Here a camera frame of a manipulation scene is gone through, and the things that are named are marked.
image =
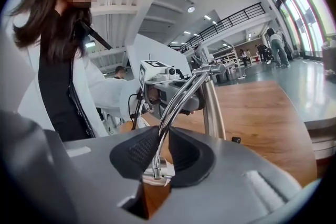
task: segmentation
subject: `wooden tabletop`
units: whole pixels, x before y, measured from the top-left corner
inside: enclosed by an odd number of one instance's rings
[[[290,173],[302,186],[316,179],[316,161],[308,131],[296,109],[274,81],[216,87],[227,140],[241,144]],[[150,125],[159,121],[143,115]],[[178,115],[173,126],[204,133],[203,112]],[[167,140],[163,157],[172,162]],[[167,188],[144,186],[149,215],[163,202]]]

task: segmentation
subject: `person in gray pants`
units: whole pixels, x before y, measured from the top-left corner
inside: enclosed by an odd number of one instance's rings
[[[270,38],[272,54],[277,64],[276,68],[289,67],[290,64],[285,53],[285,49],[283,48],[282,38],[277,33],[275,33],[272,28],[267,29],[266,33]]]

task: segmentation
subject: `ceiling light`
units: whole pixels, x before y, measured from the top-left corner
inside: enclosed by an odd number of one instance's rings
[[[90,47],[94,47],[95,45],[96,44],[95,44],[94,41],[90,41],[90,42],[88,42],[88,43],[85,44],[85,47],[90,48]]]
[[[189,13],[193,12],[194,10],[195,10],[195,7],[194,7],[194,6],[190,6],[190,7],[188,8],[188,12],[189,12]]]

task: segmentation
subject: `shiny floor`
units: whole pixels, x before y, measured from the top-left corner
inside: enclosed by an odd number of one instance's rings
[[[292,101],[307,129],[336,124],[336,84],[324,78],[323,63],[295,60],[290,64],[289,68],[276,69],[274,63],[255,63],[245,70],[245,79],[234,79],[217,86],[275,80]]]

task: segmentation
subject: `dark hair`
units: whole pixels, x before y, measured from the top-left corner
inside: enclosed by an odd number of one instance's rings
[[[120,71],[124,71],[125,72],[125,69],[123,66],[117,66],[117,68],[115,69],[115,73],[119,73]]]
[[[272,28],[268,28],[266,33],[268,34],[269,37],[275,34]]]
[[[28,47],[38,39],[41,33],[48,29],[48,37],[45,40],[47,40],[48,44],[46,54],[49,61],[58,62],[66,57],[72,58],[77,49],[80,50],[80,54],[83,56],[85,46],[82,40],[75,38],[74,28],[75,25],[78,25],[79,20],[88,25],[91,24],[90,9],[88,7],[77,8],[71,6],[55,22],[50,20],[49,16],[50,13],[55,12],[55,5],[56,0],[22,0],[11,11],[11,16],[30,12],[29,19],[24,26],[13,26],[17,47]]]

